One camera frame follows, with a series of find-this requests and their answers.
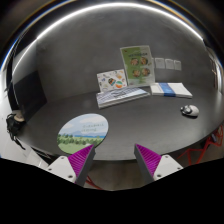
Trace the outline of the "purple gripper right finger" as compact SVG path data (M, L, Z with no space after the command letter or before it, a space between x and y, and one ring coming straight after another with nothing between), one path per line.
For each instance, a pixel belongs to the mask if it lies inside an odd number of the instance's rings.
M139 144L134 146L134 154L145 182L160 180L182 169L170 155L159 155Z

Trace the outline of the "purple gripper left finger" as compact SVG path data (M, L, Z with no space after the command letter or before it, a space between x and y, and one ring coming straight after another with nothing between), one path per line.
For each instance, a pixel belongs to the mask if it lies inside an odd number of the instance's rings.
M46 170L77 185L83 185L95 156L95 147L87 147L71 154L60 156Z

